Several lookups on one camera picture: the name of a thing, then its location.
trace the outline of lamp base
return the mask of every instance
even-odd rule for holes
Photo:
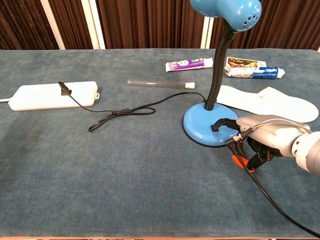
[[[205,109],[204,103],[190,107],[183,117],[185,133],[196,143],[206,147],[224,147],[225,141],[238,134],[237,130],[227,126],[212,131],[211,125],[219,119],[237,119],[237,115],[226,106],[215,104],[213,110]]]

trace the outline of white power strip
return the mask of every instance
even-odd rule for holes
[[[92,106],[100,97],[95,81],[67,82],[65,85],[72,91],[71,96],[84,107]],[[62,95],[58,83],[23,85],[9,99],[8,104],[14,111],[80,107],[68,95]]]

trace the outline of white insole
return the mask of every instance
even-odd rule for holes
[[[217,102],[259,115],[277,115],[300,123],[315,120],[319,111],[311,102],[266,87],[259,93],[222,85]]]

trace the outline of test tube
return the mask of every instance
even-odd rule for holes
[[[149,87],[149,88],[167,88],[167,89],[195,89],[194,82],[184,81],[150,81],[150,80],[128,80],[128,86]]]

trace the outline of black power cord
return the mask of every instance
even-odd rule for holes
[[[266,199],[272,204],[272,206],[282,215],[284,216],[289,222],[293,223],[294,225],[296,225],[298,228],[304,230],[305,232],[307,232],[308,234],[311,234],[313,236],[315,236],[316,238],[320,239],[320,234],[317,232],[314,232],[312,230],[310,230],[309,228],[301,225],[300,223],[298,223],[297,221],[293,220],[291,217],[289,217],[274,201],[273,199],[269,196],[269,194],[264,190],[264,188],[261,186],[261,184],[259,183],[259,181],[255,178],[255,176],[250,172],[250,170],[247,168],[247,166],[245,165],[245,163],[242,161],[236,147],[233,144],[229,144],[227,145],[228,148],[231,150],[231,152],[238,158],[239,162],[241,163],[242,167],[245,169],[245,171],[249,174],[249,176],[252,178],[252,180],[254,181],[254,183],[258,186],[258,188],[260,189],[260,191],[263,193],[263,195],[266,197]]]
[[[88,131],[89,132],[93,132],[94,130],[96,130],[97,128],[101,127],[103,124],[105,124],[107,121],[116,118],[116,117],[120,117],[120,116],[129,116],[129,115],[150,115],[150,114],[154,114],[156,112],[156,109],[153,108],[152,106],[160,104],[170,98],[173,98],[175,96],[179,96],[179,95],[184,95],[184,94],[196,94],[202,97],[202,101],[206,102],[206,98],[199,92],[195,92],[195,91],[183,91],[183,92],[178,92],[176,94],[170,95],[160,101],[156,101],[156,102],[152,102],[152,103],[147,103],[141,106],[137,106],[134,108],[125,108],[123,110],[91,110],[89,108],[86,108],[84,106],[82,106],[76,99],[74,99],[74,97],[71,96],[71,91],[69,90],[69,88],[63,83],[63,82],[59,82],[59,85],[61,87],[61,92],[64,95],[68,95],[70,98],[72,98],[73,101],[75,101],[81,108],[83,108],[84,110],[87,110],[89,112],[92,113],[105,113],[105,112],[110,112],[111,114],[109,114],[108,116],[105,116],[104,118],[100,119],[99,121],[95,122],[91,127],[89,127]]]

